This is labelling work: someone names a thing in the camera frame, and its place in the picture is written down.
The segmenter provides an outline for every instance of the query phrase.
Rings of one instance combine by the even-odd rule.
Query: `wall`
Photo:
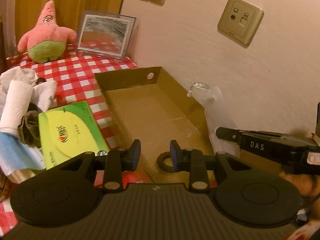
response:
[[[320,0],[244,0],[265,16],[248,48],[217,31],[228,0],[124,0],[138,18],[130,49],[140,67],[160,65],[188,88],[219,85],[238,128],[315,129],[320,101]]]

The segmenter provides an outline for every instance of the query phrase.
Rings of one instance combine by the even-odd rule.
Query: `pink starfish plush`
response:
[[[57,25],[56,10],[51,0],[45,4],[36,26],[21,37],[18,51],[23,52],[27,48],[34,62],[45,63],[61,57],[67,41],[75,42],[76,32]]]

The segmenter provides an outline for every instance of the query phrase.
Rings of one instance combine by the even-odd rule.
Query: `label sticker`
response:
[[[307,163],[311,165],[320,165],[320,153],[308,153]]]

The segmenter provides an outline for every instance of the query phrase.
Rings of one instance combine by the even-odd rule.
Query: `clear acrylic frame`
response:
[[[136,18],[99,11],[83,11],[75,50],[93,56],[125,60]]]

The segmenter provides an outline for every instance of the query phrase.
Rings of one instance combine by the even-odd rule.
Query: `hole in cardboard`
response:
[[[147,76],[147,79],[153,79],[154,76],[155,74],[153,72],[150,72]]]

